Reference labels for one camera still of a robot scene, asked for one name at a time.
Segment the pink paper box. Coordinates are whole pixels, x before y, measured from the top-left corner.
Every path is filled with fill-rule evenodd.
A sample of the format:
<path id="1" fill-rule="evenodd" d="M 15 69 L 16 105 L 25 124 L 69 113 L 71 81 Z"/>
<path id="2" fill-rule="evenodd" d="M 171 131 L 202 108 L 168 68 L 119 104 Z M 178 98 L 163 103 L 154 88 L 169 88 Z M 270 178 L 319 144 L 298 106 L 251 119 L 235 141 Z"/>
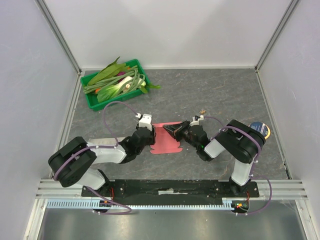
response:
<path id="1" fill-rule="evenodd" d="M 159 154 L 173 154 L 179 153 L 183 150 L 181 148 L 181 143 L 176 141 L 171 135 L 163 128 L 164 125 L 175 125 L 180 124 L 180 121 L 177 122 L 163 122 L 163 123 L 154 123 L 155 126 L 155 144 L 151 145 L 150 153 L 154 155 Z"/>

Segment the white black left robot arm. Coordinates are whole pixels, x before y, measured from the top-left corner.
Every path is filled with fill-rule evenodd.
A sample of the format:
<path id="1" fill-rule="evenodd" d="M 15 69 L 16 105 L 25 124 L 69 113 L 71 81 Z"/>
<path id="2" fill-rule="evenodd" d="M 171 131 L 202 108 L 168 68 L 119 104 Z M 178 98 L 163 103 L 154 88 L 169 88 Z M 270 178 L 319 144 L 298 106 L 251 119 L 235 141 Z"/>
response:
<path id="1" fill-rule="evenodd" d="M 75 184 L 88 186 L 99 197 L 110 191 L 107 177 L 92 165 L 101 163 L 126 164 L 133 161 L 146 146 L 156 142 L 156 128 L 137 127 L 132 136 L 117 146 L 96 145 L 77 136 L 48 159 L 53 179 L 68 188 Z"/>

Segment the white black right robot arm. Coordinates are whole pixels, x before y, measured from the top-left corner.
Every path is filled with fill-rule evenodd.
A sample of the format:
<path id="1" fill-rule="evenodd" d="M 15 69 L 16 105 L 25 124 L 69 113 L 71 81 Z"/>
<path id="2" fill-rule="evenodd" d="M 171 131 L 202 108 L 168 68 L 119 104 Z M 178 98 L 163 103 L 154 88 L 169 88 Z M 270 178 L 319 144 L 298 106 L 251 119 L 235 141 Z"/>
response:
<path id="1" fill-rule="evenodd" d="M 235 119 L 223 125 L 213 138 L 209 138 L 196 117 L 178 124 L 166 124 L 163 128 L 177 142 L 184 140 L 196 149 L 197 155 L 209 162 L 227 151 L 235 158 L 233 172 L 229 178 L 227 191 L 235 197 L 242 196 L 248 188 L 254 161 L 261 154 L 269 127 L 262 122 L 245 125 Z"/>

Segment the blue white book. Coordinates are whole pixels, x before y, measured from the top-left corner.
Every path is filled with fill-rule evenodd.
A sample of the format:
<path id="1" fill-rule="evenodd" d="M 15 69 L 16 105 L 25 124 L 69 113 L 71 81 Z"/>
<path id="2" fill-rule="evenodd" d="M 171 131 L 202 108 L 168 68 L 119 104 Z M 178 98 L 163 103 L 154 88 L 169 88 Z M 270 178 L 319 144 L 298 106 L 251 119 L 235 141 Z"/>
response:
<path id="1" fill-rule="evenodd" d="M 87 142 L 88 146 L 99 145 L 99 146 L 116 146 L 117 141 L 115 138 L 92 138 Z"/>

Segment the bok choy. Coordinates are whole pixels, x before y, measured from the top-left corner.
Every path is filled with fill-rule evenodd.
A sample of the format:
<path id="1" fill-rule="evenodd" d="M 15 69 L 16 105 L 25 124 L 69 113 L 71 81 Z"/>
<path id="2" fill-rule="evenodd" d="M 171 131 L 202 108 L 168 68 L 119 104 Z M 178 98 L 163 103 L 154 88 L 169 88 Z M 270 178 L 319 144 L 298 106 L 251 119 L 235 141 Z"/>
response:
<path id="1" fill-rule="evenodd" d="M 117 97 L 122 93 L 125 85 L 125 83 L 117 83 L 101 88 L 97 93 L 97 101 L 102 103 Z"/>

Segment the green long beans bundle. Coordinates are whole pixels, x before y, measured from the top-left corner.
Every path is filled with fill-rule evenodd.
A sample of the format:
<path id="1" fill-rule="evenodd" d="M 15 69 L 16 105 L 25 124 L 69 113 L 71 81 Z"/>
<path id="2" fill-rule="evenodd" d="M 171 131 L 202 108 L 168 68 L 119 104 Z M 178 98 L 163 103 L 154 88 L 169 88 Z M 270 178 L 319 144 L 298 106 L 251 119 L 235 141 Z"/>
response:
<path id="1" fill-rule="evenodd" d="M 116 85 L 116 84 L 120 83 L 125 77 L 128 77 L 128 76 L 133 77 L 133 83 L 129 89 L 123 88 L 122 93 L 132 92 L 132 91 L 137 90 L 141 87 L 141 86 L 138 87 L 138 84 L 137 84 L 139 78 L 146 80 L 146 76 L 144 74 L 138 72 L 138 67 L 136 65 L 131 67 L 130 69 L 126 69 L 123 72 L 124 72 L 123 75 L 117 74 L 114 77 L 101 80 L 92 86 L 87 86 L 87 84 L 88 84 L 87 83 L 83 88 L 83 92 L 85 94 L 93 93 L 93 94 L 97 95 L 101 88 L 103 88 L 105 86 Z"/>

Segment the white radish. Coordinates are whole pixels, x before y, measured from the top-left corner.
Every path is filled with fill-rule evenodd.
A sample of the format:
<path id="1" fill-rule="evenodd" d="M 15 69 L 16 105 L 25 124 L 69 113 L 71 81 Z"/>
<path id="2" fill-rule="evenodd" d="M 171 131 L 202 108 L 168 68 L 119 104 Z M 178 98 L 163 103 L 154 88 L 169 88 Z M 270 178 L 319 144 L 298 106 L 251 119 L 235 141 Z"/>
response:
<path id="1" fill-rule="evenodd" d="M 131 87 L 131 85 L 133 84 L 133 81 L 134 81 L 133 77 L 127 76 L 119 83 L 119 85 L 120 85 L 120 87 L 124 86 L 124 89 L 128 90 Z M 137 81 L 137 85 L 138 85 L 138 88 L 140 86 L 143 86 L 143 87 L 146 86 L 145 79 L 139 77 L 138 81 Z"/>

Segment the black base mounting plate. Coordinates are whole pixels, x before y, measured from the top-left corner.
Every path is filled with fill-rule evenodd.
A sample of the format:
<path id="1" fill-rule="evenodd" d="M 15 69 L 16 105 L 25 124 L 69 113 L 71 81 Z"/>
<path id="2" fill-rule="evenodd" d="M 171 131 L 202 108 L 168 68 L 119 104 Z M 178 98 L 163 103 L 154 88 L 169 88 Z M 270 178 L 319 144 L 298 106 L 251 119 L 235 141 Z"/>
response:
<path id="1" fill-rule="evenodd" d="M 103 197 L 112 198 L 164 194 L 209 195 L 215 198 L 260 196 L 255 181 L 237 186 L 231 181 L 217 179 L 116 179 L 107 181 L 96 192 Z"/>

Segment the green plastic tray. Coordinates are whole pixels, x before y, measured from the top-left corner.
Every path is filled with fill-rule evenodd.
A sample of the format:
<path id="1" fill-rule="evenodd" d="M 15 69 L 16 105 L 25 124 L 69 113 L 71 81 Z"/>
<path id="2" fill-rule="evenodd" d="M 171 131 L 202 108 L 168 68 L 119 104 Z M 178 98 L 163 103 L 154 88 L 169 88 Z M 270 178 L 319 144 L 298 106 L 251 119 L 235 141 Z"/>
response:
<path id="1" fill-rule="evenodd" d="M 81 79 L 80 79 L 80 82 L 81 82 L 81 86 L 82 86 L 82 91 L 84 93 L 84 96 L 85 96 L 85 99 L 86 99 L 86 102 L 87 102 L 87 105 L 89 107 L 89 109 L 93 110 L 93 111 L 100 111 L 102 110 L 107 104 L 113 102 L 113 101 L 126 101 L 126 100 L 129 100 L 129 99 L 132 99 L 134 97 L 137 97 L 139 95 L 142 95 L 142 94 L 147 94 L 149 92 L 149 89 L 152 88 L 152 84 L 145 72 L 145 70 L 143 69 L 140 61 L 138 59 L 132 59 L 132 60 L 129 60 L 129 61 L 126 61 L 124 62 L 126 63 L 126 66 L 127 66 L 127 70 L 132 68 L 133 66 L 137 66 L 137 69 L 138 69 L 138 72 L 140 74 L 143 74 L 145 75 L 145 82 L 146 82 L 146 86 L 141 86 L 140 88 L 136 89 L 136 90 L 133 90 L 133 91 L 130 91 L 130 92 L 126 92 L 126 93 L 122 93 L 110 100 L 107 100 L 107 101 L 104 101 L 104 102 L 101 102 L 99 103 L 98 100 L 97 100 L 97 94 L 94 94 L 94 93 L 89 93 L 89 94 L 85 94 L 84 93 L 84 86 L 93 78 L 95 77 L 100 71 L 98 72 L 95 72 L 95 73 L 92 73 L 92 74 L 89 74 L 87 76 L 83 76 Z M 123 75 L 124 74 L 124 71 L 120 71 L 118 74 L 119 75 Z"/>

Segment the yellow masking tape roll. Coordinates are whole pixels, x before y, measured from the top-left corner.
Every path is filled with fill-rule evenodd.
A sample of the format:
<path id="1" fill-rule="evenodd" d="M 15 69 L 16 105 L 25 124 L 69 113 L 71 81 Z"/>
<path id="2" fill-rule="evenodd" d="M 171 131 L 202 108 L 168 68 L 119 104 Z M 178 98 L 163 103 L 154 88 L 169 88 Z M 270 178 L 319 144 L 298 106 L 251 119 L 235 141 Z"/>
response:
<path id="1" fill-rule="evenodd" d="M 249 127 L 262 134 L 266 140 L 271 134 L 270 128 L 265 123 L 260 121 L 252 122 Z"/>

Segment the green leafy vegetable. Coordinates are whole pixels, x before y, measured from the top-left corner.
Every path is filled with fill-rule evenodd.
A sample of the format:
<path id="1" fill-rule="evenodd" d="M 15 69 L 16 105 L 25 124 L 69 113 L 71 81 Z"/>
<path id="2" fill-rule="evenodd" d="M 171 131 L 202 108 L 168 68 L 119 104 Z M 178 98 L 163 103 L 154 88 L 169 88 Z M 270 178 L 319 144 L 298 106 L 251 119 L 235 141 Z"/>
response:
<path id="1" fill-rule="evenodd" d="M 87 86 L 92 86 L 99 81 L 115 77 L 119 72 L 126 70 L 128 68 L 126 63 L 118 63 L 119 58 L 120 57 L 102 69 L 88 82 Z"/>

